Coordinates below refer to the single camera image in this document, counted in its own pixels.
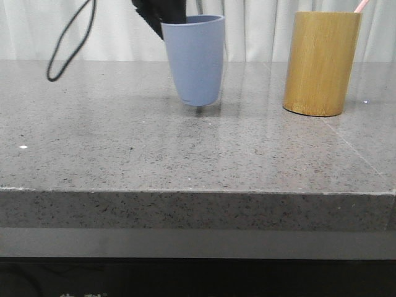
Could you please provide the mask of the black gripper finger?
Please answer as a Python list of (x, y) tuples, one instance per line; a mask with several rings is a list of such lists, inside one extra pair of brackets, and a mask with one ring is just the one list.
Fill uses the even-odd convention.
[(186, 0), (132, 0), (136, 12), (163, 40), (161, 24), (185, 24)]

